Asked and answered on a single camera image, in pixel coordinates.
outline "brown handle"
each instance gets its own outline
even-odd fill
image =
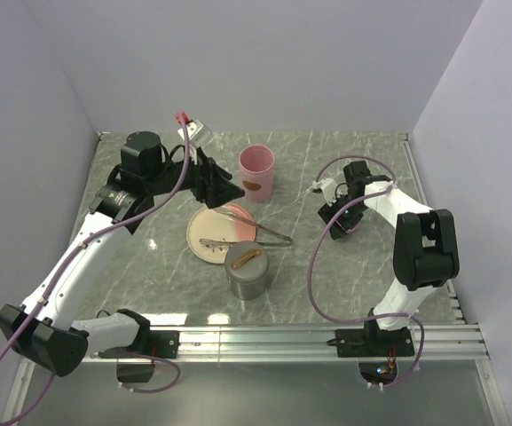
[[[262,254],[262,250],[259,248],[252,248],[248,250],[244,255],[238,257],[232,264],[232,269],[235,271],[240,269],[249,259],[258,257]]]
[[[253,182],[248,182],[247,180],[242,180],[242,184],[246,187],[246,189],[249,189],[250,191],[259,191],[262,186],[259,184],[255,184]]]

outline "brown stain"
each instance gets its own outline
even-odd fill
[[[248,182],[247,180],[243,180],[242,184],[246,187],[246,189],[249,189],[250,191],[258,191],[262,188],[259,184],[254,184],[253,182]]]

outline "white wall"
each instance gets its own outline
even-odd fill
[[[410,131],[482,0],[27,0],[97,130]]]
[[[95,143],[28,8],[0,1],[0,308],[20,304],[66,247]],[[0,415],[16,363],[0,369]]]
[[[512,419],[512,1],[484,0],[414,130],[435,207],[455,215],[456,289]]]

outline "cable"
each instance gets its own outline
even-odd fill
[[[68,268],[68,266],[72,263],[72,261],[78,256],[80,252],[84,250],[84,248],[87,248],[93,241],[98,239],[99,237],[103,236],[106,233],[109,233],[110,231],[113,231],[114,229],[121,228],[122,226],[130,225],[134,222],[137,222],[139,220],[142,220],[144,217],[147,217],[157,211],[158,209],[162,208],[167,202],[169,202],[175,194],[180,189],[181,185],[185,181],[186,177],[186,171],[188,170],[188,162],[189,162],[189,153],[190,153],[190,140],[188,137],[188,130],[186,128],[185,120],[182,121],[181,127],[183,129],[183,136],[185,137],[185,158],[183,162],[183,168],[181,169],[181,174],[178,177],[177,183],[169,193],[169,195],[159,203],[157,206],[153,206],[150,209],[134,216],[129,219],[123,220],[121,222],[118,222],[117,224],[108,226],[107,228],[104,228],[100,231],[97,231],[96,233],[90,235],[88,238],[82,241],[82,243],[78,246],[75,246],[74,249],[68,253],[68,255],[65,257],[64,261],[59,265],[57,268],[57,271],[52,275],[51,280],[49,281],[49,285],[46,287],[45,291],[43,292],[43,295],[41,296],[41,299],[39,299],[39,302],[35,305],[35,308],[29,315],[23,320],[19,328],[13,333],[13,335],[9,338],[7,341],[7,344],[4,346],[3,350],[0,353],[0,363],[1,360],[4,358],[5,354],[11,349],[11,347],[17,342],[23,331],[25,331],[25,328],[31,323],[33,318],[38,315],[38,313],[43,309],[43,306],[45,305],[45,301],[49,299],[49,296],[52,293],[52,290],[57,286],[60,277],[64,273],[64,271]],[[41,395],[37,398],[35,403],[30,406],[26,411],[24,411],[21,414],[16,415],[12,419],[6,421],[6,422],[0,422],[0,426],[9,426],[11,424],[14,424],[15,422],[18,422],[22,418],[24,418],[27,414],[29,414],[39,402],[41,402],[41,399],[43,399],[44,393],[49,389],[49,386],[51,385],[52,379],[54,378],[54,375],[51,376],[51,379],[47,383],[47,385],[44,387],[43,391],[41,392]]]
[[[185,149],[185,146],[184,145],[177,145],[175,146],[173,149],[170,150],[170,154],[169,154],[169,161],[172,162],[173,161],[173,155],[175,155],[177,153],[177,151],[179,149]]]
[[[341,225],[341,223],[337,220],[336,223],[341,227],[343,228],[343,226]],[[360,222],[358,222],[357,224],[354,225],[353,228],[349,229],[348,231],[346,231],[346,233],[348,235],[350,235],[351,233],[355,233],[358,229],[360,228]]]
[[[99,314],[100,314],[100,313],[102,313],[102,312],[103,312],[103,313],[105,313],[105,315],[106,315],[107,317],[111,317],[111,316],[112,316],[112,314],[111,314],[110,312],[106,311],[105,309],[100,309],[100,310],[98,311],[98,313],[96,314],[96,318],[99,318]]]
[[[140,353],[139,354],[135,354],[135,353],[127,352],[127,351],[124,351],[124,350],[118,350],[118,351],[121,352],[121,353],[124,353],[126,355],[135,355],[135,356],[137,356],[139,358],[145,358],[145,359],[150,359],[151,361],[162,362],[163,364],[167,364],[167,365],[175,368],[175,371],[177,373],[175,378],[169,384],[166,384],[166,385],[162,386],[161,388],[157,388],[157,389],[137,389],[137,388],[132,388],[131,386],[129,386],[126,383],[120,383],[121,387],[123,387],[124,389],[127,389],[130,392],[135,392],[135,393],[159,393],[159,392],[163,392],[163,391],[166,391],[166,390],[172,388],[173,386],[175,386],[175,384],[177,384],[177,382],[178,382],[178,378],[181,376],[181,368],[178,366],[178,364],[176,364],[175,362],[173,362],[171,360],[168,360],[168,359],[165,359],[165,358],[158,358],[158,357],[154,357],[154,356],[150,356],[150,355],[142,355]]]
[[[382,313],[382,314],[379,314],[379,315],[372,315],[370,317],[358,318],[358,319],[338,319],[338,318],[335,318],[335,317],[331,317],[326,312],[323,312],[319,308],[319,306],[317,305],[317,301],[315,300],[315,296],[312,293],[312,269],[313,269],[313,266],[315,265],[315,261],[317,260],[317,254],[319,253],[320,245],[322,244],[323,240],[327,237],[328,230],[330,229],[330,227],[344,213],[345,210],[350,209],[351,207],[355,206],[356,204],[358,204],[358,203],[360,203],[362,201],[369,200],[369,199],[375,198],[375,197],[380,197],[382,195],[385,195],[386,193],[390,193],[393,185],[395,184],[395,182],[397,180],[396,174],[390,168],[390,166],[388,166],[384,162],[376,160],[375,158],[372,158],[372,157],[368,157],[366,155],[344,155],[344,156],[341,156],[341,157],[337,157],[337,158],[333,159],[332,161],[330,161],[329,163],[327,163],[327,165],[324,166],[320,170],[320,172],[317,175],[317,178],[315,180],[319,181],[319,179],[320,179],[321,175],[323,174],[323,172],[332,163],[338,162],[339,160],[348,159],[348,158],[359,158],[359,159],[362,159],[362,160],[368,160],[370,162],[375,162],[376,164],[381,165],[382,167],[384,167],[388,171],[388,173],[390,173],[391,181],[388,183],[388,186],[386,186],[386,189],[384,189],[384,190],[382,190],[382,191],[380,191],[378,193],[370,193],[368,195],[363,195],[361,197],[355,198],[354,200],[352,200],[352,201],[346,203],[344,206],[342,206],[335,213],[335,215],[333,217],[331,217],[331,219],[327,223],[327,226],[325,226],[325,229],[323,229],[323,232],[320,235],[319,240],[317,241],[317,244],[315,244],[315,247],[314,247],[314,249],[313,249],[313,251],[311,253],[311,261],[309,262],[309,269],[307,270],[307,293],[309,295],[309,301],[311,302],[311,305],[314,308],[314,310],[321,317],[323,317],[325,320],[329,320],[329,321],[337,323],[337,324],[359,324],[359,323],[363,323],[363,322],[367,322],[367,321],[380,320],[382,318],[408,318],[408,319],[410,319],[411,321],[413,321],[414,323],[416,323],[419,326],[419,329],[421,331],[421,338],[420,338],[420,341],[419,341],[419,349],[417,351],[417,354],[415,355],[414,362],[407,369],[407,371],[401,377],[399,377],[396,381],[394,381],[393,383],[388,383],[388,384],[384,385],[385,388],[391,388],[391,387],[396,386],[397,384],[403,382],[415,370],[415,368],[419,364],[419,360],[421,358],[421,353],[423,352],[423,345],[425,344],[425,328],[423,327],[423,324],[421,323],[421,321],[419,321],[414,316],[410,317],[405,312]]]
[[[335,198],[338,199],[338,195],[336,195],[336,193],[338,192],[338,188],[340,188],[343,185],[346,185],[346,187],[348,188],[348,184],[346,182],[341,182],[340,184],[338,184],[335,188]]]

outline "gray floor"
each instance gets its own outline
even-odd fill
[[[405,369],[408,365],[399,364]],[[355,363],[181,364],[173,389],[138,395],[118,389],[114,364],[82,364],[57,378],[21,426],[449,426],[492,424],[475,363],[425,362],[394,389],[367,390]],[[173,377],[158,366],[145,388]],[[37,368],[24,406],[49,376]]]
[[[180,143],[176,133],[163,135],[162,140],[169,150]],[[98,145],[76,229],[94,194],[119,162],[124,142],[123,135],[106,134]],[[333,157],[368,154],[387,162],[398,175],[398,186],[418,199],[403,143],[397,133],[217,133],[204,148],[207,155],[231,171],[237,183],[238,155],[250,144],[267,145],[276,155],[274,194],[266,204],[245,200],[239,204],[256,221],[294,239],[291,248],[269,250],[271,285],[267,293],[251,302],[239,301],[228,288],[223,268],[204,263],[191,252],[185,229],[201,205],[190,193],[179,193],[163,210],[146,219],[118,250],[85,298],[78,319],[93,318],[100,309],[129,308],[148,314],[183,314],[178,317],[185,318],[187,325],[204,325],[214,318],[234,325],[324,322],[309,304],[305,288],[311,248],[323,228],[317,210],[324,199],[311,191],[311,183]],[[344,164],[334,164],[325,176],[343,181]],[[376,167],[372,171],[382,172]],[[392,282],[392,250],[393,229],[372,212],[366,213],[352,236],[344,241],[326,241],[314,273],[319,305],[339,318],[367,314]],[[423,303],[419,317],[432,323],[454,320],[444,288]]]

